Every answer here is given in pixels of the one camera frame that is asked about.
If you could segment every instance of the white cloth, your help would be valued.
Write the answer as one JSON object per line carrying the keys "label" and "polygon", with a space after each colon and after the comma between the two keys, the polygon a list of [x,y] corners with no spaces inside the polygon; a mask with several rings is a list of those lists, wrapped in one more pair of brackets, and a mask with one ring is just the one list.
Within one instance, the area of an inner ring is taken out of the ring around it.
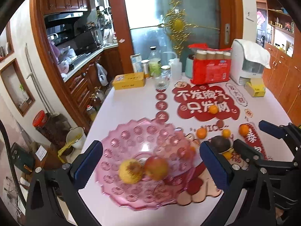
{"label": "white cloth", "polygon": [[106,79],[108,72],[99,63],[96,63],[96,66],[97,66],[97,71],[98,71],[98,79],[99,79],[101,85],[103,85],[103,86],[108,85],[109,83],[108,83],[108,80]]}
{"label": "white cloth", "polygon": [[245,59],[251,62],[262,64],[270,69],[270,53],[255,42],[243,39],[235,39],[242,47]]}

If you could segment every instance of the wooden door frame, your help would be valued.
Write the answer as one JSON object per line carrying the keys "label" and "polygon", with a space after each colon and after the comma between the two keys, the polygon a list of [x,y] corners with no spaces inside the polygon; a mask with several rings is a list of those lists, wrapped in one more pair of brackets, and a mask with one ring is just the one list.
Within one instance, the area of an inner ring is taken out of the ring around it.
{"label": "wooden door frame", "polygon": [[[220,26],[220,48],[229,48],[234,39],[242,39],[243,37],[243,1],[242,0],[219,0],[221,12]],[[126,13],[125,0],[110,0],[112,13],[114,17],[114,29],[116,31],[119,42],[119,53],[125,73],[133,72],[130,56],[134,54],[131,39],[128,17]],[[225,45],[225,24],[230,23],[230,39]]]}
{"label": "wooden door frame", "polygon": [[85,133],[90,130],[90,125],[86,118],[80,112],[76,102],[73,100],[71,93],[66,87],[61,74],[55,65],[50,51],[50,45],[47,39],[47,32],[42,11],[42,0],[30,0],[30,20],[33,37],[36,43],[37,51],[43,64],[44,70],[48,76],[53,89],[63,106],[74,120],[74,122],[85,129]]}

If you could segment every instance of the teal container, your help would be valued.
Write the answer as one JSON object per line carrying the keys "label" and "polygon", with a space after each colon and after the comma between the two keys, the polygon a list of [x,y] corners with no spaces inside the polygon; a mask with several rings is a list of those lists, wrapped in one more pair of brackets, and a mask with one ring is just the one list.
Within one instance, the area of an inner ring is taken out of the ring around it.
{"label": "teal container", "polygon": [[192,78],[193,76],[193,58],[194,55],[190,54],[186,59],[185,76],[188,78]]}

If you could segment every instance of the yellow box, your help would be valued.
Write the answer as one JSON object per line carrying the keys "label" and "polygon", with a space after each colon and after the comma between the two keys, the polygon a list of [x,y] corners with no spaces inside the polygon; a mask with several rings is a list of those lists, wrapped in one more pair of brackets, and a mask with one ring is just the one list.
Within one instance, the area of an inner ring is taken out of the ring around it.
{"label": "yellow box", "polygon": [[247,82],[245,89],[252,97],[263,97],[265,95],[265,86],[261,78],[252,78]]}
{"label": "yellow box", "polygon": [[119,75],[116,76],[113,81],[113,86],[116,90],[144,87],[144,85],[145,79],[143,72]]}

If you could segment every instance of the red wooden door frame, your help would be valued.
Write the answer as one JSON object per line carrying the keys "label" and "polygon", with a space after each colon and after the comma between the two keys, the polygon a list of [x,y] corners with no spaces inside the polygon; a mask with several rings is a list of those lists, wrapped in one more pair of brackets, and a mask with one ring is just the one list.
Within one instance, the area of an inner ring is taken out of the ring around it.
{"label": "red wooden door frame", "polygon": [[[219,47],[229,48],[234,39],[242,39],[243,4],[242,0],[219,0],[221,9],[221,26]],[[134,54],[131,33],[126,13],[125,0],[110,0],[114,17],[114,29],[119,40],[119,53],[124,73],[132,73],[130,56]],[[225,25],[230,24],[229,43],[225,44]]]}

